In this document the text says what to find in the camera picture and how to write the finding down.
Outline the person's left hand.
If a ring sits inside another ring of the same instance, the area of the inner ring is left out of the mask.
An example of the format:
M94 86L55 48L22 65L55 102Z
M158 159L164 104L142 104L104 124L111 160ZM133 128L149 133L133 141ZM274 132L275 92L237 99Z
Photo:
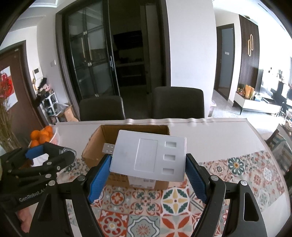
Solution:
M21 221L21 229L25 233L29 233L32 223L32 215L29 207L26 207L17 212L18 219Z

